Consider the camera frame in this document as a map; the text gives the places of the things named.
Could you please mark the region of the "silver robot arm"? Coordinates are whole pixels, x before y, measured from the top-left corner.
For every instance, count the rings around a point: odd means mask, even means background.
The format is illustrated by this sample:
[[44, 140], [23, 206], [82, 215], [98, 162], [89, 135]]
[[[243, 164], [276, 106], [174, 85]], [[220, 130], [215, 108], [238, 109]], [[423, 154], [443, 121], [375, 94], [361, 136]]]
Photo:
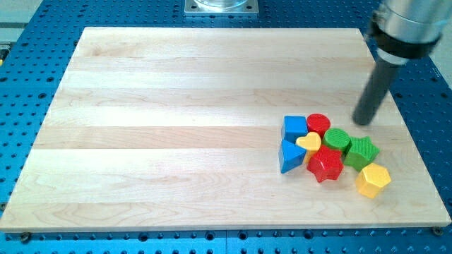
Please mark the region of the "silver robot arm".
[[379, 58], [394, 65], [431, 54], [451, 18], [451, 0], [384, 0], [373, 11], [368, 35]]

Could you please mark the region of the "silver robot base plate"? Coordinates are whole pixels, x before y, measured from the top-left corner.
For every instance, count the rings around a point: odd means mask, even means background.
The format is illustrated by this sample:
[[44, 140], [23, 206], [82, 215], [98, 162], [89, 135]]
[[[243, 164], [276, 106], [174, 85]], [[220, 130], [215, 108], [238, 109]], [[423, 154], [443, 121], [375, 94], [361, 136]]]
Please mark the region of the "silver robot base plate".
[[257, 14], [258, 0], [185, 0], [184, 12], [201, 14]]

